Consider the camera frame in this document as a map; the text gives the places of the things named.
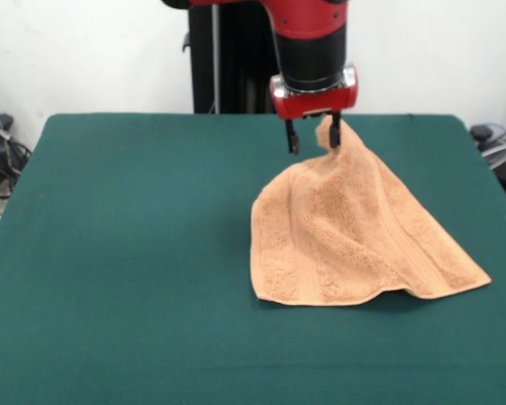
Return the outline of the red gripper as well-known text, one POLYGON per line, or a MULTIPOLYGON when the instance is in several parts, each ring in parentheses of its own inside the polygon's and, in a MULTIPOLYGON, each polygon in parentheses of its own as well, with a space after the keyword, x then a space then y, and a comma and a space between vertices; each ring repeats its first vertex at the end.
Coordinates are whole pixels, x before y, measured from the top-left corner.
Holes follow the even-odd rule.
POLYGON ((331 112, 329 126, 330 148, 336 149, 341 144, 342 110, 353 108, 358 98, 358 73, 353 64, 342 70, 341 81, 332 88, 320 92, 298 93, 291 90, 281 75, 271 77, 269 85, 272 102, 277 115, 285 120, 285 131, 290 154, 299 154, 299 136, 295 132, 295 119, 331 112))

